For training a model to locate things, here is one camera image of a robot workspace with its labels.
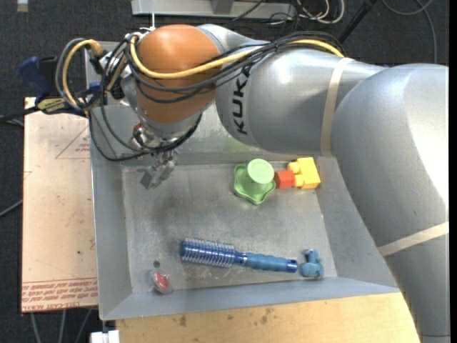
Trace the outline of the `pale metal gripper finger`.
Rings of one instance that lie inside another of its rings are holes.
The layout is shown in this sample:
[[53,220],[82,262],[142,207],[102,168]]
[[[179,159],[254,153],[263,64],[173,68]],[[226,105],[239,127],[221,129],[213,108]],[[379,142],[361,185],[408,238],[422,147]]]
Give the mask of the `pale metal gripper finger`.
[[156,185],[160,186],[164,181],[166,181],[172,174],[176,167],[175,159],[167,159],[163,161],[157,170],[157,182]]
[[158,183],[157,183],[157,171],[153,167],[149,167],[144,170],[143,176],[141,178],[141,185],[145,189],[152,189],[156,188]]

